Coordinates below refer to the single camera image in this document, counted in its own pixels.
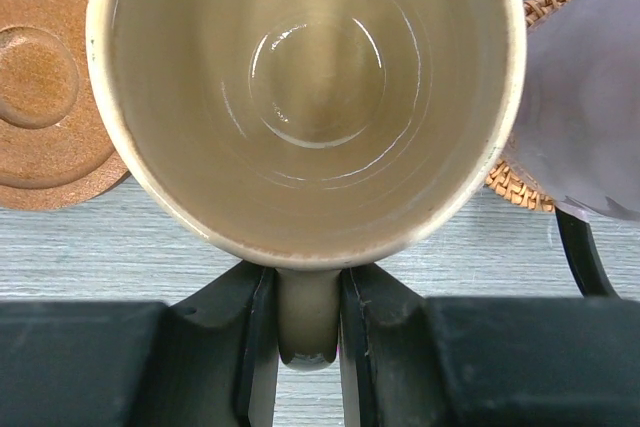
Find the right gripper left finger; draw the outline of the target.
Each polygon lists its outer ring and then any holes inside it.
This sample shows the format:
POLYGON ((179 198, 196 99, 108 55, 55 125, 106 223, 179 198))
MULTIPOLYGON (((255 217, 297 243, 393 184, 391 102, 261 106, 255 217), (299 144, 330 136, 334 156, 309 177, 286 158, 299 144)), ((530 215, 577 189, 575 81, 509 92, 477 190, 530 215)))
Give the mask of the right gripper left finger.
POLYGON ((269 426, 275 275, 237 264, 183 301, 1 306, 5 426, 269 426))

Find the purple translucent cup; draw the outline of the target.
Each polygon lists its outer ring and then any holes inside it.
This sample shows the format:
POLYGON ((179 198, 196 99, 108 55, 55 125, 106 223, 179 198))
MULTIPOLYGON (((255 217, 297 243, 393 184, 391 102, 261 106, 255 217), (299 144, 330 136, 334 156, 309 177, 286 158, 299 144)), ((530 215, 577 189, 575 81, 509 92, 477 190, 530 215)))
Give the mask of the purple translucent cup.
POLYGON ((588 216, 639 219, 639 0, 568 0, 529 28, 503 156, 553 200, 580 292, 616 296, 588 216))

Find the beige ceramic mug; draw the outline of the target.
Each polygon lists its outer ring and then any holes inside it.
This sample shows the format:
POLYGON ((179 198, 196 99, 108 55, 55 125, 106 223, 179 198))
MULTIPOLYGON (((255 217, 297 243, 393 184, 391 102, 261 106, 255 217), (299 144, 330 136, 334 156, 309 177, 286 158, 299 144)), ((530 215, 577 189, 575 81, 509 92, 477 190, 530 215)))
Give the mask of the beige ceramic mug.
POLYGON ((339 273, 483 185, 518 110, 522 0, 89 0, 93 93, 170 215, 278 273, 278 342, 332 363, 339 273))

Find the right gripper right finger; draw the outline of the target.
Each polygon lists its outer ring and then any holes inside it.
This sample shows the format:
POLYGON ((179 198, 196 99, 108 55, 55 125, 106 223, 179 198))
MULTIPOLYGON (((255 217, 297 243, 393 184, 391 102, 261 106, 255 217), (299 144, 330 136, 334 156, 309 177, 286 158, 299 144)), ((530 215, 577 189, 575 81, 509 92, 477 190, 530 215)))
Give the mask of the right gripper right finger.
POLYGON ((639 306, 424 298, 376 265, 340 276, 349 426, 635 426, 639 306))

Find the woven rattan coaster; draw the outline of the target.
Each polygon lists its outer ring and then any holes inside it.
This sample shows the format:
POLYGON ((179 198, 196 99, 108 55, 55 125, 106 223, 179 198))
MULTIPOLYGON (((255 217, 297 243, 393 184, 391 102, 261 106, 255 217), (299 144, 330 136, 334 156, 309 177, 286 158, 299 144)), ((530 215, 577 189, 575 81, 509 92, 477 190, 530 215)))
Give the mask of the woven rattan coaster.
MULTIPOLYGON (((523 7, 527 30, 533 30, 570 1, 526 0, 523 7)), ((489 172, 485 184, 496 195, 518 207, 544 213, 553 213, 555 210, 553 199, 528 174, 515 171, 504 158, 489 172)))

